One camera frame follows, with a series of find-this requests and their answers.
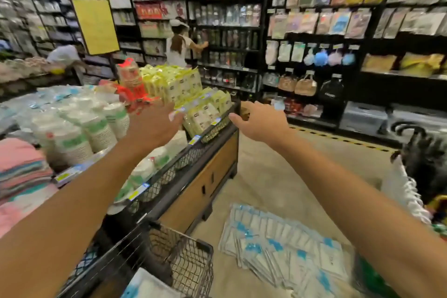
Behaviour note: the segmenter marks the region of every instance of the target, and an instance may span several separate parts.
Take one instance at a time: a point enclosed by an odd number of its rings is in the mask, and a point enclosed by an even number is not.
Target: right hand
[[[235,113],[230,113],[229,118],[247,137],[273,147],[290,134],[291,129],[284,111],[259,102],[246,102],[246,107],[250,111],[248,121]]]

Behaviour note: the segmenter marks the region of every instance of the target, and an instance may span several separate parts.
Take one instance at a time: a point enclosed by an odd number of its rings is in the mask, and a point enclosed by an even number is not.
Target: black shopping basket
[[[213,247],[143,219],[123,240],[59,293],[58,298],[120,298],[139,268],[186,297],[207,297]]]

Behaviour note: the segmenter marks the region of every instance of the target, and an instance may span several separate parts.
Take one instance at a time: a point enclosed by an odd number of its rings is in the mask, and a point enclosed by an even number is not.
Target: woman's arm
[[[177,132],[173,105],[131,115],[126,137],[0,239],[0,297],[52,298],[81,260],[135,166]]]
[[[315,150],[270,105],[248,103],[247,137],[265,142],[294,168],[337,224],[401,297],[447,297],[447,245],[381,192]]]
[[[196,53],[200,53],[204,48],[208,47],[208,42],[205,41],[203,44],[196,44],[194,41],[190,43],[190,49],[192,49]]]

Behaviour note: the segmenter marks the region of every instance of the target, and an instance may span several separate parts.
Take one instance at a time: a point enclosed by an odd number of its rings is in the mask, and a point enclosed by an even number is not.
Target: hand
[[[182,125],[183,113],[177,113],[173,120],[169,114],[174,110],[174,104],[160,106],[137,103],[131,107],[129,114],[131,122],[125,140],[129,148],[147,156],[152,150],[166,145]]]
[[[246,107],[250,111],[248,121],[235,113],[230,113],[229,118],[247,137],[273,147],[291,133],[283,111],[259,102],[246,102]]]

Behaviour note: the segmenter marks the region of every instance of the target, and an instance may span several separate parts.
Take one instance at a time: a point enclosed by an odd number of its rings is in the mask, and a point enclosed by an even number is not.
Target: woman
[[[204,48],[208,47],[208,42],[201,45],[194,43],[191,38],[183,34],[189,29],[185,20],[177,17],[169,21],[172,27],[174,36],[166,40],[166,57],[168,58],[168,65],[175,65],[186,67],[185,55],[188,48],[196,53],[200,53]]]

